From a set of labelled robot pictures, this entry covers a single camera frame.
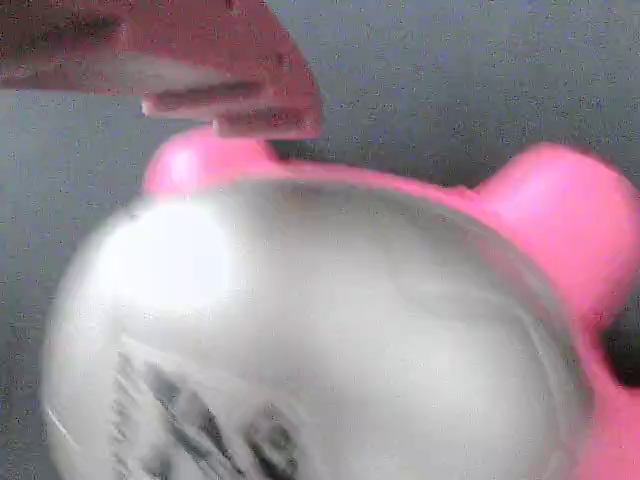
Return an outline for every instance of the piggy bank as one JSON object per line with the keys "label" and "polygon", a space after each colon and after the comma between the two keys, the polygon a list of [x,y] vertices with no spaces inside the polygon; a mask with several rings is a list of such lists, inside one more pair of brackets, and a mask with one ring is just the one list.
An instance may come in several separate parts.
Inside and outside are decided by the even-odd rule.
{"label": "piggy bank", "polygon": [[53,457],[67,480],[638,478],[640,401],[597,342],[638,207],[558,145],[472,190],[181,134],[60,287]]}

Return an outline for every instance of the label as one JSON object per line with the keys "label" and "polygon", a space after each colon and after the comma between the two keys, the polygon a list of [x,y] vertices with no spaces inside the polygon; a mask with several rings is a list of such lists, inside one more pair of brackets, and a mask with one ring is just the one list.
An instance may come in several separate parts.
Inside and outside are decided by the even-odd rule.
{"label": "label", "polygon": [[292,406],[264,389],[123,340],[115,480],[315,479]]}

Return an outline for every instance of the gray wall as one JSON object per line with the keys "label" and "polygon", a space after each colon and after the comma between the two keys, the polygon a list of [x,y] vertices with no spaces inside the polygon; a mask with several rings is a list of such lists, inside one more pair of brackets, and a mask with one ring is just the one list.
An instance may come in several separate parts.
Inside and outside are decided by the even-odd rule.
{"label": "gray wall", "polygon": [[[638,183],[640,4],[269,3],[327,103],[326,137],[284,153],[472,184],[547,139],[591,146]],[[0,116],[0,478],[50,480],[36,389],[55,285],[186,124],[145,119],[133,100],[39,93],[0,95]]]}

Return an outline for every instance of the piggy bank ear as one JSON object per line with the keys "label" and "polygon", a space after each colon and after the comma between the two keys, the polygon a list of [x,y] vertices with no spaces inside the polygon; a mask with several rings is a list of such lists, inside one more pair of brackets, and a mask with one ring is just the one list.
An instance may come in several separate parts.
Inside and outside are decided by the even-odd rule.
{"label": "piggy bank ear", "polygon": [[625,304],[640,266],[640,195],[620,172],[593,155],[542,144],[478,193],[547,274],[573,319],[591,321]]}
{"label": "piggy bank ear", "polygon": [[284,174],[278,156],[263,140],[221,138],[211,127],[170,138],[151,159],[143,191],[189,193],[246,177]]}

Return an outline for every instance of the pink ear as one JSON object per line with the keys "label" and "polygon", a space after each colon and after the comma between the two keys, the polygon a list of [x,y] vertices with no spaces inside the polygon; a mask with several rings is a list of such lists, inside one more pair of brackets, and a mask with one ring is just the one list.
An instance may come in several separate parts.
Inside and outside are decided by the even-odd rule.
{"label": "pink ear", "polygon": [[574,318],[624,305],[640,266],[640,200],[621,173],[574,149],[542,144],[477,191],[523,240]]}
{"label": "pink ear", "polygon": [[242,177],[282,171],[264,141],[220,138],[211,127],[170,138],[151,159],[143,181],[146,193],[187,193]]}

